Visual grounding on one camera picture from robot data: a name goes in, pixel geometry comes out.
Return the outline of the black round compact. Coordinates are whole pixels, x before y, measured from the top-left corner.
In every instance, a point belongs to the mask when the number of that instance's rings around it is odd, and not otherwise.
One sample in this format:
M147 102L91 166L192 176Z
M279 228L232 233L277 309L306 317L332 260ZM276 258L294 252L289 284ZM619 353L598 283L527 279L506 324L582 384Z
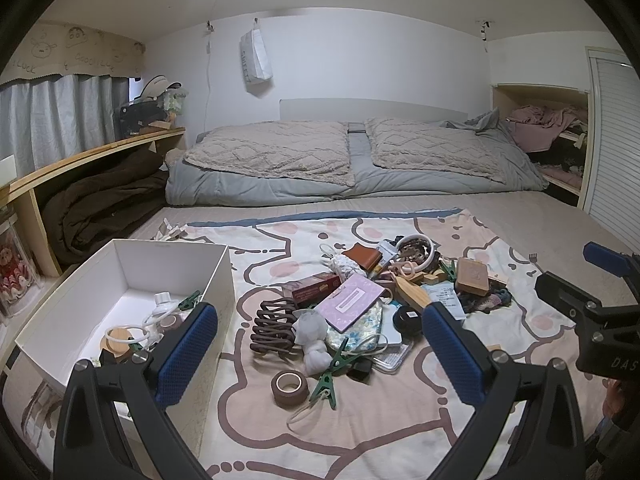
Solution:
M413 308L401 306L393 314L393 326L403 337L419 336L422 333L421 313Z

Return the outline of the white mesh pouch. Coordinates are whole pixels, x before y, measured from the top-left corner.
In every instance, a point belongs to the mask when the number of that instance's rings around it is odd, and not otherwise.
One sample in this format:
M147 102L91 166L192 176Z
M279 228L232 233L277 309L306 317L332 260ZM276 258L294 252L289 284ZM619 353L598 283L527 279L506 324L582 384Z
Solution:
M293 332L294 344L303 350L306 375L317 376L325 372L332 362L326 348L326 319L314 309L303 309L296 314Z

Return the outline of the dark brown folded blanket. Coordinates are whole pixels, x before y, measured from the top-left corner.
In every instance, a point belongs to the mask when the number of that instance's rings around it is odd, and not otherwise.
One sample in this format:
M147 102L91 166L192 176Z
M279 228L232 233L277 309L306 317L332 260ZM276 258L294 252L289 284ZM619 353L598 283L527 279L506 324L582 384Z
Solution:
M110 240L127 237L166 205L163 157L142 148L114 167L53 195L42 221L62 266L86 261Z

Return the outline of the wooden comb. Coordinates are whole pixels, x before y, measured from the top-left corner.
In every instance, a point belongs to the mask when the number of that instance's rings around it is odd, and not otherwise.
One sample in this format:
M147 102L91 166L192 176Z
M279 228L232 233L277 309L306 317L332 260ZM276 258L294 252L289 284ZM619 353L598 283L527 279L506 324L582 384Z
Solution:
M416 312L422 313L432 303L431 297L421 286L413 284L401 276L396 276L394 281L394 297Z

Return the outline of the white cap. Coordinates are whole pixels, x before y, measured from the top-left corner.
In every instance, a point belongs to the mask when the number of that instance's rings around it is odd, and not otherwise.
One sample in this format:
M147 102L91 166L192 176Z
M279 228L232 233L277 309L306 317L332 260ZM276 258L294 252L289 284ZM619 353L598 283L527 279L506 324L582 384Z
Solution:
M138 100L156 100L168 90L177 90L182 87L180 81L170 81L165 75L156 75L152 77L143 87Z

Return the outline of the dark red small box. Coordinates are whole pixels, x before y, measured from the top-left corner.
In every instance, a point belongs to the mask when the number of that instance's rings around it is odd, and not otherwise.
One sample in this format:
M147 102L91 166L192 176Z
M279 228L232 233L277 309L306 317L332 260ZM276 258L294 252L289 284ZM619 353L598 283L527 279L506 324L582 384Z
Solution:
M282 295L292 300L299 309L318 304L341 286L340 277L332 272L321 272L300 280L284 283Z

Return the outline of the beige pillow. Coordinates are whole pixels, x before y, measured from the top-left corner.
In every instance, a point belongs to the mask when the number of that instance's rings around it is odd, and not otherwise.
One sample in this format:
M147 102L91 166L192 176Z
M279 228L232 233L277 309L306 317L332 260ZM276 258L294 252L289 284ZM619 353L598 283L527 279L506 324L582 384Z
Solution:
M204 170L258 178L288 178L351 186L344 122L277 120L219 127L186 151L183 160Z
M375 166L448 171L506 182L498 156L474 132L398 118L369 118L363 125Z

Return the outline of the pink clothes pile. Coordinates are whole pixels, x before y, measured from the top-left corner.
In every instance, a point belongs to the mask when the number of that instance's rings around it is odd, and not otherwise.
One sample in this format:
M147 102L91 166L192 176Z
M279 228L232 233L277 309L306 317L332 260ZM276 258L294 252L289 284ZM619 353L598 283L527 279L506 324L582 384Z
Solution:
M525 153L548 151L555 139L573 122L587 121L583 108L563 107L559 110L526 105L514 110L507 118L514 142Z

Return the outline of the right beige pillow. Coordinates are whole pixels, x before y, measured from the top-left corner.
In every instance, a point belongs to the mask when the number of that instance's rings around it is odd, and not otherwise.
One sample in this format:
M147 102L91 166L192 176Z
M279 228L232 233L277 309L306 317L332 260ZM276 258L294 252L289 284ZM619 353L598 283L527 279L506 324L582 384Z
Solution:
M375 166L448 171L506 182L498 156L474 132L398 118L369 118L363 125Z

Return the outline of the brown tape roll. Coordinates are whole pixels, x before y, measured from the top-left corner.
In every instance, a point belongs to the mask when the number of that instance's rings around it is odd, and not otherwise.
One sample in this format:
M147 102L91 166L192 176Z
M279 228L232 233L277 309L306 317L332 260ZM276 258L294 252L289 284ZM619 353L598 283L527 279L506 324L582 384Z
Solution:
M271 379L271 392L277 405L294 408L307 400L308 382L297 370L282 370Z
M181 326L183 319L178 314L167 315L166 318L162 318L157 323L157 329L161 333L169 332L170 330L176 330Z

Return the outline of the white cardboard box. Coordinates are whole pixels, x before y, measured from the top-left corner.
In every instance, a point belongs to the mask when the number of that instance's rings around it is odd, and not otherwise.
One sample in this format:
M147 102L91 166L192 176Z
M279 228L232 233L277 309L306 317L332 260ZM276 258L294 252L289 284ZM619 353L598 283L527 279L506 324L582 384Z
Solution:
M40 460L53 460L58 408L73 365L99 356L104 332L139 325L152 312L158 292L180 301L201 292L215 307L218 332L180 402L168 415L193 453L200 452L210 399L235 305L229 249L201 242L112 240L52 292L17 336L21 355L40 375L38 394L21 432Z

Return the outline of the round wooden lid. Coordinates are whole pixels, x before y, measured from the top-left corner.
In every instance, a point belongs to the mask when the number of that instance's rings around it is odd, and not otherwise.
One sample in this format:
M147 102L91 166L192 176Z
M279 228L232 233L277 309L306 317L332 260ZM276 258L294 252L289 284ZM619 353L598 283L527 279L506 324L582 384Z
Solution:
M116 361L128 359L132 350L134 336L125 327L110 328L105 332L101 341L100 349L109 353Z

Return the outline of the white bowl with trinkets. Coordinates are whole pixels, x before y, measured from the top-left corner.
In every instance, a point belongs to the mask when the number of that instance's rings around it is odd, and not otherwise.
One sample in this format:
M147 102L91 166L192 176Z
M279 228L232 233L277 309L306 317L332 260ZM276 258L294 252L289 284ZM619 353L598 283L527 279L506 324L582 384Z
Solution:
M433 263L435 252L435 245L428 236L411 234L397 241L395 261L412 270L423 271Z

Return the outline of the left beige pillow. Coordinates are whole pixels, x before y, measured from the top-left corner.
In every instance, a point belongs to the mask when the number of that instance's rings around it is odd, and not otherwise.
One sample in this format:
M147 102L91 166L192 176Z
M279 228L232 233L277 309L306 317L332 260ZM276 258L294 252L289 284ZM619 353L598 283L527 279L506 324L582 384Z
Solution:
M186 151L183 160L204 170L258 178L288 178L351 186L344 122L277 120L219 127Z

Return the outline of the white receipt paper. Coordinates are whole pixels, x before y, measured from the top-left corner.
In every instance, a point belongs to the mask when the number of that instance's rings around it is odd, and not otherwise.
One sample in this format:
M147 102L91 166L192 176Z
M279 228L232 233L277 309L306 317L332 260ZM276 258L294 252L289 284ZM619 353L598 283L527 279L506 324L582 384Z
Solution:
M444 281L435 285L423 285L422 288L430 297L431 302L440 302L453 318L461 322L466 319L466 314L454 289L454 284Z

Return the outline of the wooden bedside shelf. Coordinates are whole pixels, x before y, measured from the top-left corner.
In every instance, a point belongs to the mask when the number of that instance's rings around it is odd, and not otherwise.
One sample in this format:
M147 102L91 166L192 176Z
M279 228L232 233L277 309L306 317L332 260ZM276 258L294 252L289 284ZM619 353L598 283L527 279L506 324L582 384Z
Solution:
M1 205L13 210L13 224L17 234L21 237L32 262L36 264L36 270L45 281L39 287L35 298L20 301L22 309L43 300L44 295L55 288L56 282L62 278L66 270L55 257L42 220L43 207L51 196L76 180L115 166L119 154L148 148L163 156L172 148L184 148L185 133L185 128L177 127L135 134L125 140L64 158L2 186Z

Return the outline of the floral fabric pouch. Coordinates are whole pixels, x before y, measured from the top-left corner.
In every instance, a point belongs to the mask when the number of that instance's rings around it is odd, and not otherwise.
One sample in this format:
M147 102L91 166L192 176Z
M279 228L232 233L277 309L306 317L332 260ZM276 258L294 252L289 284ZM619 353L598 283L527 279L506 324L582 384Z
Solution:
M347 339L345 351L350 353L372 353L378 348L381 337L383 306L376 302L344 333L339 333L329 326L324 342L331 350L341 347L344 339Z

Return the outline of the red dress doll case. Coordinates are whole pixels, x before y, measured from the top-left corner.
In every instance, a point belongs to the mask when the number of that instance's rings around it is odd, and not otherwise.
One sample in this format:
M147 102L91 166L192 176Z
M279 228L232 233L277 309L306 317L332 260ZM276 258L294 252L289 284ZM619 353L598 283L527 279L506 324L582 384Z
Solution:
M0 249L1 302L8 308L27 294L35 283L35 275L10 220L1 225Z

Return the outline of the brown hair claw clip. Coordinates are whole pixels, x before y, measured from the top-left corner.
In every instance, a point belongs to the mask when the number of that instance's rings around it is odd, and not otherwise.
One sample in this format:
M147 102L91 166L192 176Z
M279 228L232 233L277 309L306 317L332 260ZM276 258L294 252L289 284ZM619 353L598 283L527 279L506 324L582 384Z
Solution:
M292 356L296 311L296 303L288 298L262 301L254 317L250 350L258 354L275 353L280 358Z

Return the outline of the black bag on shelf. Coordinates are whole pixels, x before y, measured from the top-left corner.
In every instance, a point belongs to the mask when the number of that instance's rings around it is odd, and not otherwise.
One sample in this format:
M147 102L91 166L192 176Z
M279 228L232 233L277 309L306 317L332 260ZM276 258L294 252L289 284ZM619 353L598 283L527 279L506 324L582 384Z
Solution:
M164 122L166 118L166 110L156 101L131 101L119 107L116 112L116 131L121 138L126 138L149 127L151 122Z

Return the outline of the green clothespin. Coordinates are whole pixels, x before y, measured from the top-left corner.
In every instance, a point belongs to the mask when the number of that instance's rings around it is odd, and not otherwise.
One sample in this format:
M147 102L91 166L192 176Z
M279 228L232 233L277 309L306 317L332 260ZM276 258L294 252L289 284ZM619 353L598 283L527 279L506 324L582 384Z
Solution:
M350 357L346 354L348 339L344 338L341 345L334 353L333 359L328 369L323 372L314 387L314 391L309 398L309 404L313 408L318 402L327 400L333 411L337 408L337 398L334 390L333 378L338 372L342 372L349 367Z

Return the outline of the white plastic bottle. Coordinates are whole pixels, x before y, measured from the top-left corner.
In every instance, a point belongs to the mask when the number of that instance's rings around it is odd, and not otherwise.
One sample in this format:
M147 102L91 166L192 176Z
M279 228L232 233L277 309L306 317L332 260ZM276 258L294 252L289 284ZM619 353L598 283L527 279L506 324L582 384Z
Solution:
M158 292L154 295L155 307L145 318L143 325L152 326L160 324L169 315L173 315L178 309L178 304L171 298L169 292Z

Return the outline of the white louvered door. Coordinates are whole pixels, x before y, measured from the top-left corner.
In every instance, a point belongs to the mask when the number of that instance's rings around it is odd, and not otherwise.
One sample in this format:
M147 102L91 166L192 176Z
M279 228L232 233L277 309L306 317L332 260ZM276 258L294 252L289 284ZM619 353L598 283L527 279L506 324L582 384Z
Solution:
M620 52L590 49L591 158L582 208L639 250L639 77Z

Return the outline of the beige cartoon valance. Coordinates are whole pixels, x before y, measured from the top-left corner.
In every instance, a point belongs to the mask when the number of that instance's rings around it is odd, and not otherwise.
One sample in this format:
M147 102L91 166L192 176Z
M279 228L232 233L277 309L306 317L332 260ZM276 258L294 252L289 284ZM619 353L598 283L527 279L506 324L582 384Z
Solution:
M6 64L1 83L66 75L137 78L144 52L142 42L111 32L38 21Z

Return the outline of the cartoon print blanket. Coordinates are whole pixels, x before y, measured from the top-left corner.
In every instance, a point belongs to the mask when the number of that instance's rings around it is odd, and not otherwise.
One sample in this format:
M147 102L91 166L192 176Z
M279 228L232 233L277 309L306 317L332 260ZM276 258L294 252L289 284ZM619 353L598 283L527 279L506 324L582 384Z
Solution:
M540 267L467 210L428 214L314 214L276 220L195 221L178 243L114 242L97 252L47 305L23 347L63 389L79 359L96 361L106 331L137 330L153 297L201 292L218 314L218 332L180 403L169 414L212 479L423 479L459 437L472 408L452 388L427 341L404 336L392 317L397 292L382 297L347 330L330 328L329 349L372 362L356 380L334 378L333 400L277 404L271 381L303 373L303 352L257 353L250 343L268 300L325 271L332 256L398 236L428 236L446 261L486 264L509 292L502 307L457 311L467 330L515 361L574 364L573 323L534 291Z

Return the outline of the grey curtain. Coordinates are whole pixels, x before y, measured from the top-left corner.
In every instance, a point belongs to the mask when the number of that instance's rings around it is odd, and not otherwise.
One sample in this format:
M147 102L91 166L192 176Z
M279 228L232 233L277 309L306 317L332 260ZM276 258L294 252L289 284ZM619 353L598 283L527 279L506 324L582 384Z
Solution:
M1 156L19 177L117 140L114 114L128 101L129 80L51 76L1 87Z

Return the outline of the pink card booklet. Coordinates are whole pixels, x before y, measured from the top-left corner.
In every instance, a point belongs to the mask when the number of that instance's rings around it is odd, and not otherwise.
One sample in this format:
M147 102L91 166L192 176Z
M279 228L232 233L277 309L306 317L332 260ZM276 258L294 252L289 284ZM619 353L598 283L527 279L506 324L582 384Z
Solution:
M360 274L352 274L334 292L320 301L314 310L319 312L329 326L344 333L363 313L370 309L384 288Z

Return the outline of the grey folded duvet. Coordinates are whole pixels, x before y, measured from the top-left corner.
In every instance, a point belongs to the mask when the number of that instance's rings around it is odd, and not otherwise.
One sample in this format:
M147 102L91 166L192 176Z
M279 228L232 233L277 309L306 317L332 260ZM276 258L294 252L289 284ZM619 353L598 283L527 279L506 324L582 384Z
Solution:
M174 207L295 205L364 196L541 191L498 112L466 122L373 117L218 127L166 158Z

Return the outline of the brown leather wallet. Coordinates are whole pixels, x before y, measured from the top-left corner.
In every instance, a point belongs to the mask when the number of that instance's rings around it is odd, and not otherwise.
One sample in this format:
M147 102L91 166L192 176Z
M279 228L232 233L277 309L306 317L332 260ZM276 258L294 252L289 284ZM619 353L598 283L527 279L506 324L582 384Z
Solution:
M363 246L360 243L344 250L343 255L356 262L367 273L373 271L382 259L382 252L378 248Z

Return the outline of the clear plastic case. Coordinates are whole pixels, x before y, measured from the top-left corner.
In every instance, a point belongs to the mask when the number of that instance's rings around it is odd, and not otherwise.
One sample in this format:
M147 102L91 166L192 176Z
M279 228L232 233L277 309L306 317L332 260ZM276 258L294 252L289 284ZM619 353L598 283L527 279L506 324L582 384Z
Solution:
M396 374L413 347L413 338L402 337L399 344L391 344L384 334L379 334L378 348L372 358L373 368L383 374Z

